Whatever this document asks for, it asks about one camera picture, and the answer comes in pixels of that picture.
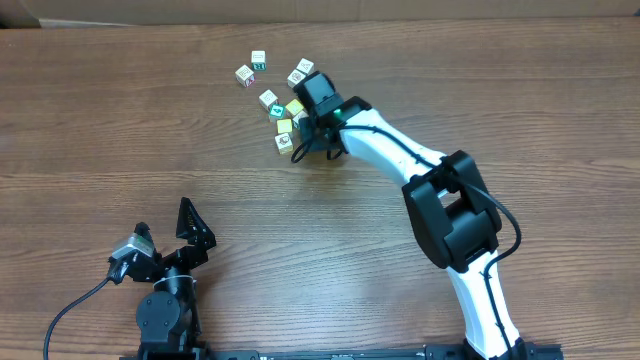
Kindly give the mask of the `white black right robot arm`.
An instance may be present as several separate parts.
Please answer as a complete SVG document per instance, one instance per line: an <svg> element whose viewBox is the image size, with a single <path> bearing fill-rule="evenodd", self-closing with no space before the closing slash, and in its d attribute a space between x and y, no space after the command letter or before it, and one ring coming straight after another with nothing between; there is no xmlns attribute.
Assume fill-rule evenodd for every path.
<svg viewBox="0 0 640 360"><path fill-rule="evenodd" d="M311 133L292 162L320 144L330 160L349 154L391 178L401 188L419 247L449 274L464 316L468 358L524 358L498 276L499 262L509 255L498 250L502 221L517 221L490 195L474 159L461 150L446 155L420 145L362 98L343 99L319 71L293 90L309 112Z"/></svg>

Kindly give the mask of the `white acorn picture block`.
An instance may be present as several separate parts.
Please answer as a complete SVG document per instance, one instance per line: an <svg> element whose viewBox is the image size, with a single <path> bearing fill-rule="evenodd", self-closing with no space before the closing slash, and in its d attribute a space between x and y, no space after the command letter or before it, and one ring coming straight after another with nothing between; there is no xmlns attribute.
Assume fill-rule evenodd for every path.
<svg viewBox="0 0 640 360"><path fill-rule="evenodd" d="M293 151L294 144L289 133L278 134L275 136L274 140L280 155L288 154Z"/></svg>

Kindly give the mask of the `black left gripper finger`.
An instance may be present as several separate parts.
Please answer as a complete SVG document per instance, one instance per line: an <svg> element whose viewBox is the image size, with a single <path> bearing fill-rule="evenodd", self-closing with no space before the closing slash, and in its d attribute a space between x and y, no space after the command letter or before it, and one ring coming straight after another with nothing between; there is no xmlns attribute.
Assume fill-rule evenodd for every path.
<svg viewBox="0 0 640 360"><path fill-rule="evenodd" d="M152 235L150 232L150 227L146 223L144 222L137 223L134 229L134 233L139 237L143 238L152 249L155 248Z"/></svg>
<svg viewBox="0 0 640 360"><path fill-rule="evenodd" d="M200 217L192 201L182 197L179 207L176 237L189 245L209 250L216 246L215 234Z"/></svg>

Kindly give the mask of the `yellow block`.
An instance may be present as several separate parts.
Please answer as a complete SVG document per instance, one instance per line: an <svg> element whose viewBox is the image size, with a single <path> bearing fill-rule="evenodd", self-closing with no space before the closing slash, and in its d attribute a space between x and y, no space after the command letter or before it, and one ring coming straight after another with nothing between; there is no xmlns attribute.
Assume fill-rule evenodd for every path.
<svg viewBox="0 0 640 360"><path fill-rule="evenodd" d="M289 103L287 103L285 105L285 109L287 111L287 115L291 118L297 116L300 112L305 110L304 106L298 99L293 99Z"/></svg>
<svg viewBox="0 0 640 360"><path fill-rule="evenodd" d="M293 132L294 126L291 119L279 119L276 121L278 134L290 134Z"/></svg>

